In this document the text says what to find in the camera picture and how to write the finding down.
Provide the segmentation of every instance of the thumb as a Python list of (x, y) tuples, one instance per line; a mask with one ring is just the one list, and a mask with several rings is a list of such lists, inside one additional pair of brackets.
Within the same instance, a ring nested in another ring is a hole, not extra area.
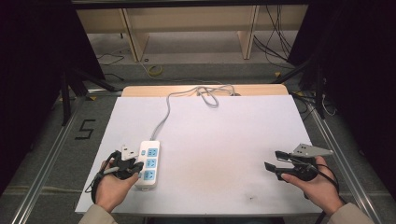
[(131, 177), (124, 179), (124, 182), (127, 183), (129, 188), (136, 183), (138, 179), (139, 173), (134, 173)]
[(295, 175), (288, 175), (288, 174), (282, 174), (281, 175), (282, 179), (284, 179), (286, 182), (291, 183), (292, 185), (302, 189), (305, 185), (305, 182), (301, 179), (299, 179)]

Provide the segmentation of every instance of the gray carpet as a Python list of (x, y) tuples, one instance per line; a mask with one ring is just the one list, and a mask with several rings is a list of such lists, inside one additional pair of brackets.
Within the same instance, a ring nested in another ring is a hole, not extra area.
[[(124, 79), (120, 80), (113, 75), (106, 75), (107, 82), (119, 88), (130, 85), (201, 84), (195, 80), (182, 82), (153, 80), (145, 74), (143, 67), (140, 65), (110, 65), (103, 66), (103, 70), (105, 73), (111, 73)], [(275, 80), (274, 73), (277, 71), (285, 74), (288, 69), (277, 68), (270, 64), (167, 64), (163, 66), (161, 78), (195, 78), (216, 80), (224, 84), (258, 84)], [(297, 83), (298, 78), (296, 77), (289, 80), (286, 85), (290, 91), (296, 91), (298, 90)], [(91, 82), (86, 82), (86, 85), (89, 89), (98, 89)], [(77, 223), (81, 219), (82, 215), (76, 214), (74, 208), (91, 170), (116, 99), (117, 96), (115, 95), (99, 94), (94, 101), (87, 100), (84, 102), (27, 223)], [(296, 101), (296, 104), (300, 111), (304, 111), (304, 104), (300, 101)], [(302, 113), (301, 117), (305, 119), (304, 125), (312, 143), (318, 147), (327, 147), (317, 124), (312, 118), (312, 114), (309, 114), (309, 112), (308, 110)], [(8, 189), (0, 198), (0, 223), (11, 221), (21, 203), (23, 194), (33, 183), (41, 167), (40, 165), (61, 130), (62, 113), (62, 103), (56, 102), (39, 135), (40, 137), (35, 142), (34, 150), (26, 156)], [(87, 133), (79, 131), (80, 125), (85, 119), (95, 120), (85, 124), (86, 128), (93, 129), (92, 136), (89, 139), (77, 140), (77, 137), (87, 136)], [(359, 146), (355, 143), (342, 116), (326, 116), (326, 121), (384, 222), (396, 223), (396, 203), (389, 196), (370, 164), (359, 153)], [(333, 160), (328, 160), (328, 162), (339, 178), (341, 195), (348, 202), (354, 203), (353, 196), (335, 162)], [(288, 224), (304, 224), (314, 223), (317, 216), (284, 218)], [(117, 216), (116, 219), (119, 223), (141, 223), (142, 221), (142, 217), (125, 215)]]

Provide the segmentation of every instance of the floor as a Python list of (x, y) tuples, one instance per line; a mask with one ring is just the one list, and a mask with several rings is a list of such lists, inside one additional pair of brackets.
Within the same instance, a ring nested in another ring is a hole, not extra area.
[[(258, 32), (256, 36), (266, 43), (270, 34), (270, 32)], [(285, 31), (285, 37), (291, 45), (296, 34), (297, 32), (294, 31)], [(168, 75), (169, 78), (193, 76), (201, 79), (213, 77), (226, 79), (227, 75), (230, 75), (233, 77), (230, 81), (235, 82), (242, 78), (234, 77), (233, 70), (240, 69), (245, 71), (245, 79), (254, 83), (259, 82), (258, 78), (250, 77), (248, 74), (265, 71), (260, 75), (260, 82), (268, 83), (275, 79), (276, 72), (284, 74), (289, 71), (287, 68), (271, 65), (270, 62), (281, 66), (290, 66), (272, 56), (268, 56), (268, 61), (265, 54), (255, 46), (250, 59), (244, 60), (236, 32), (150, 34), (142, 63), (135, 63), (132, 60), (129, 45), (126, 39), (121, 38), (120, 35), (89, 35), (89, 39), (104, 72), (108, 73), (106, 80), (111, 84), (121, 86), (136, 82), (141, 85), (153, 83), (155, 80), (148, 78), (143, 66), (145, 68), (152, 65), (163, 66), (166, 71), (164, 75)], [(269, 47), (279, 54), (283, 54), (278, 39), (273, 38)], [(298, 78), (293, 78), (286, 83), (290, 91), (298, 90)], [(89, 82), (86, 85), (90, 90), (100, 90)], [(48, 163), (50, 167), (46, 168), (49, 168), (49, 173), (43, 180), (43, 188), (37, 194), (38, 198), (33, 199), (33, 207), (27, 212), (26, 222), (77, 223), (79, 221), (82, 215), (76, 214), (74, 208), (82, 192), (82, 186), (91, 168), (118, 93), (91, 91), (89, 96), (91, 98), (83, 101), (75, 100), (73, 107), (78, 108), (75, 113), (76, 121), (70, 124), (69, 129), (60, 125), (63, 113), (62, 102), (57, 101), (54, 104), (48, 121), (35, 143), (35, 149), (26, 156), (20, 170), (0, 198), (0, 214), (2, 214), (0, 223), (11, 222), (12, 218), (21, 210), (22, 200), (30, 186), (35, 183), (37, 174), (41, 173), (42, 164), (46, 164), (47, 156), (53, 153), (53, 149), (56, 149), (57, 146), (60, 146), (58, 154), (55, 155), (57, 160), (54, 163)], [(396, 203), (389, 196), (367, 160), (359, 154), (359, 146), (354, 142), (342, 116), (327, 115), (326, 120), (322, 121), (315, 117), (316, 112), (313, 109), (307, 108), (304, 111), (304, 104), (298, 100), (296, 105), (302, 111), (301, 116), (313, 144), (318, 147), (335, 147), (336, 150), (340, 150), (347, 163), (353, 167), (355, 176), (352, 177), (355, 177), (359, 182), (358, 186), (362, 186), (363, 195), (369, 197), (369, 205), (375, 208), (375, 215), (378, 215), (381, 220), (378, 223), (396, 223)], [(87, 119), (95, 120), (92, 123), (87, 122), (87, 128), (93, 128), (95, 131), (90, 139), (78, 141), (77, 137), (83, 134), (80, 132), (80, 124)], [(65, 134), (64, 139), (59, 139), (60, 133)], [(329, 163), (331, 167), (337, 166), (337, 160), (330, 160)], [(344, 174), (339, 169), (335, 169), (335, 172), (337, 176), (341, 176), (341, 195), (349, 202), (358, 202), (360, 195), (351, 191), (349, 189), (351, 183), (342, 177), (348, 174)], [(288, 224), (313, 223), (316, 217), (317, 215), (309, 215), (284, 217), (284, 219)], [(141, 223), (143, 218), (117, 216), (116, 220), (119, 223)]]

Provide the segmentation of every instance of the finger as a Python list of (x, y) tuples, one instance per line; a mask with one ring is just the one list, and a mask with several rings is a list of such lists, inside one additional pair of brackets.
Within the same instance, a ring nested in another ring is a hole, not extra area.
[(327, 166), (327, 163), (326, 163), (326, 161), (323, 159), (323, 157), (321, 157), (321, 156), (316, 156), (315, 159), (317, 160), (317, 164), (322, 164), (322, 165)]
[(282, 174), (281, 176), (285, 181), (291, 183), (299, 189), (304, 190), (306, 183), (295, 175)]
[(318, 169), (325, 175), (328, 175), (329, 177), (331, 177), (332, 179), (334, 179), (332, 172), (329, 170), (329, 168), (327, 168), (327, 162), (323, 159), (323, 157), (321, 156), (317, 156), (317, 164), (321, 164), (320, 166), (318, 166)]
[(101, 169), (103, 167), (105, 167), (105, 170), (107, 170), (108, 168), (110, 168), (110, 164), (113, 164), (113, 162), (114, 162), (114, 160), (109, 161), (107, 166), (105, 167), (106, 161), (102, 161), (102, 165), (100, 167), (101, 167)]
[(131, 177), (124, 179), (124, 181), (131, 187), (134, 183), (136, 183), (138, 178), (139, 173), (134, 173)]

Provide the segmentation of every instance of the person's right hand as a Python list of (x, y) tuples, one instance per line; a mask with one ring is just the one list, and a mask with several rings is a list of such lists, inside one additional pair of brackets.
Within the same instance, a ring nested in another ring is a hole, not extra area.
[[(322, 157), (316, 157), (317, 164), (326, 165)], [(324, 166), (318, 166), (318, 169), (331, 179), (334, 179), (332, 172)], [(311, 181), (303, 181), (294, 175), (282, 174), (282, 178), (292, 185), (300, 188), (312, 203), (319, 206), (323, 211), (331, 216), (344, 204), (338, 196), (335, 186), (322, 175), (317, 175)]]

